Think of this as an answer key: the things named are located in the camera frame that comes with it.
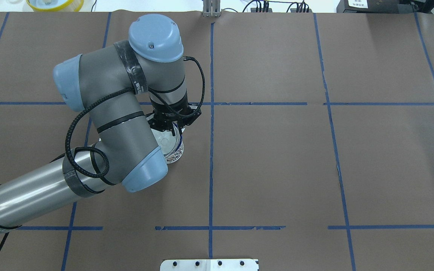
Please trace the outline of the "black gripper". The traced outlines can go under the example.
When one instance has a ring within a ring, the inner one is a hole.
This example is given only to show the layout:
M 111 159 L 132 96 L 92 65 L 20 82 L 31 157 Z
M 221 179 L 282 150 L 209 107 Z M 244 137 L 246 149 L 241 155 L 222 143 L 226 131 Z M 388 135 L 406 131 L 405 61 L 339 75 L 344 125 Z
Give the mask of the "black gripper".
M 158 103 L 153 99 L 150 102 L 153 107 L 152 115 L 149 115 L 152 116 L 149 118 L 150 128 L 160 131 L 171 129 L 173 137 L 177 137 L 179 130 L 190 126 L 202 114 L 198 106 L 188 102 L 187 96 L 170 105 Z

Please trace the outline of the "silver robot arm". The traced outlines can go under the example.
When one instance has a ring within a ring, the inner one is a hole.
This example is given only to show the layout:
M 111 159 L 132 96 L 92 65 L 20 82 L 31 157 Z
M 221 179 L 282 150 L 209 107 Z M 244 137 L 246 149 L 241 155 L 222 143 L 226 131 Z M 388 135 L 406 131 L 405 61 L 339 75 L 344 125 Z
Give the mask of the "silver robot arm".
M 153 131 L 181 135 L 200 115 L 188 102 L 179 27 L 162 14 L 134 21 L 128 39 L 55 66 L 53 79 L 78 115 L 65 153 L 0 184 L 0 235 L 122 184 L 138 192 L 162 180 L 166 159 Z

